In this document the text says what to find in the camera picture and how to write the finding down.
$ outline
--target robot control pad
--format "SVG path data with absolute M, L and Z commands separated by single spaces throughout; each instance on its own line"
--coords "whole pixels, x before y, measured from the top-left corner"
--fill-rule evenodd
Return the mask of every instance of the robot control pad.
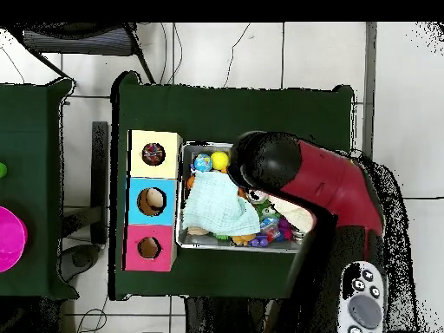
M 343 269 L 337 320 L 338 333 L 382 333 L 383 282 L 368 262 L 354 262 Z

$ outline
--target green table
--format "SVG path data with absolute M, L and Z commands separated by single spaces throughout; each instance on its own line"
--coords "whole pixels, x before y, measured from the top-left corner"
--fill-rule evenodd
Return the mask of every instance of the green table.
M 251 130 L 286 131 L 329 149 L 350 149 L 353 90 L 250 90 L 140 85 L 137 74 L 122 74 L 113 86 L 110 250 L 117 298 L 126 294 L 281 298 L 293 260 L 290 254 L 178 249 L 168 273 L 121 270 L 121 240 L 129 129 L 170 131 L 184 140 L 233 143 Z
M 48 86 L 0 85 L 0 206 L 28 228 L 18 263 L 0 273 L 0 296 L 77 298 L 57 273 L 62 227 L 59 111 L 72 88 L 68 79 Z

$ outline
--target silver tray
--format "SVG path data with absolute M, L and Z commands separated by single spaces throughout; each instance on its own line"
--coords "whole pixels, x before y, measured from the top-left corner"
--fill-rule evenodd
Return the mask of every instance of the silver tray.
M 227 251 L 261 251 L 261 252 L 273 252 L 273 253 L 298 253 L 303 245 L 302 242 L 296 241 L 284 241 L 284 242 L 272 242 L 265 248 L 253 247 L 253 246 L 239 246 L 232 245 L 230 240 L 219 240 L 213 235 L 189 235 L 187 230 L 182 229 L 182 212 L 185 208 L 185 202 L 189 193 L 186 188 L 186 182 L 191 176 L 190 164 L 199 153 L 207 153 L 211 155 L 216 151 L 223 151 L 230 157 L 230 149 L 232 144 L 226 143 L 206 143 L 202 145 L 199 142 L 188 141 L 184 142 L 181 149 L 181 172 L 182 179 L 178 183 L 178 205 L 176 213 L 176 242 L 183 248 L 193 249 L 216 249 Z

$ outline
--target pink cube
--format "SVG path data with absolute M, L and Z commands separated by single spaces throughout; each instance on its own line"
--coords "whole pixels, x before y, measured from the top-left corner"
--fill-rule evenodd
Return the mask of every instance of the pink cube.
M 173 236 L 170 225 L 129 225 L 123 270 L 169 272 L 176 258 Z

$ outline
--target magenta bowl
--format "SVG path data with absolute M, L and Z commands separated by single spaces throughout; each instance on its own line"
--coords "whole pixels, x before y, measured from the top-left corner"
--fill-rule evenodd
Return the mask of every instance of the magenta bowl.
M 27 239 L 25 224 L 13 212 L 0 206 L 0 272 L 18 262 Z

